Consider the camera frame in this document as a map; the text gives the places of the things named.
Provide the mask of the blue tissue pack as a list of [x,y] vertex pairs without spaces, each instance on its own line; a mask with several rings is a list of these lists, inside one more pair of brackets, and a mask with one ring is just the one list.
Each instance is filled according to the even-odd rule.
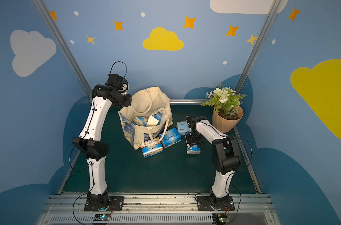
[[171,147],[172,145],[181,141],[181,134],[177,131],[176,128],[172,128],[167,130],[165,135],[160,134],[159,139],[164,148]]
[[187,144],[187,154],[200,154],[201,150],[197,145]]
[[155,111],[153,112],[153,117],[154,117],[158,122],[161,121],[162,116],[163,116],[163,114],[164,114],[164,110],[165,110],[165,108],[164,108],[164,107],[161,107],[161,108],[159,108],[159,109],[157,109],[157,110],[155,110]]

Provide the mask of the cream canvas tote bag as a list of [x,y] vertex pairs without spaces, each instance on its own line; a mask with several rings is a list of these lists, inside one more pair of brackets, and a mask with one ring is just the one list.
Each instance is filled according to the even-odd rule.
[[[163,108],[162,117],[158,125],[138,126],[133,124],[136,117],[148,119],[153,112]],[[164,135],[172,122],[170,99],[160,87],[150,87],[138,91],[132,96],[131,105],[118,111],[124,136],[131,146],[137,150],[141,143],[154,140],[159,135]]]

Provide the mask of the floral tissue pack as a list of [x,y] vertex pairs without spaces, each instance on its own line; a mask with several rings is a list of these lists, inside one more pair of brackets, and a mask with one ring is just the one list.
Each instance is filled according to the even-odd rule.
[[147,118],[147,117],[136,116],[136,117],[133,119],[132,124],[134,124],[135,126],[146,127],[147,121],[148,121],[148,118]]
[[157,126],[159,124],[159,120],[156,119],[154,116],[150,116],[147,121],[147,127]]
[[161,142],[149,140],[141,143],[141,150],[144,158],[148,158],[150,156],[163,152],[163,146]]

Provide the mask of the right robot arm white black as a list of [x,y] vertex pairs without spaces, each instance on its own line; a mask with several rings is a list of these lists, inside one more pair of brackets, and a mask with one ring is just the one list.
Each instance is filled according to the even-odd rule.
[[204,143],[203,138],[212,145],[212,162],[216,177],[210,191],[210,202],[215,208],[230,201],[231,179],[242,163],[238,141],[219,131],[204,116],[187,116],[186,122],[189,128],[186,133],[187,153],[196,153],[196,148]]

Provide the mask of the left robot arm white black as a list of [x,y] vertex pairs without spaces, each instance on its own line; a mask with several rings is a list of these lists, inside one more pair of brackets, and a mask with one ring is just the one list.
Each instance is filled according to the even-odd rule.
[[96,85],[92,91],[91,109],[84,129],[72,140],[73,145],[84,154],[88,168],[90,186],[86,206],[91,211],[105,211],[110,205],[105,180],[105,159],[109,145],[101,141],[102,129],[109,109],[131,105],[127,94],[128,82],[123,76],[110,73],[104,85]]

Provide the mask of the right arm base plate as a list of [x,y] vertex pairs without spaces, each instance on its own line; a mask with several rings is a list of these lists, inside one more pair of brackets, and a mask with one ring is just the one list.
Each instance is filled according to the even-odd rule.
[[196,196],[195,197],[198,211],[234,211],[235,206],[231,196],[216,198],[214,195],[210,196]]

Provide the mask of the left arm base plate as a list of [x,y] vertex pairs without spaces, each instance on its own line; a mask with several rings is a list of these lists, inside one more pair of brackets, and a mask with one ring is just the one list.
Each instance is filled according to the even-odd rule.
[[86,201],[85,212],[120,212],[123,208],[124,196],[109,196],[105,203]]

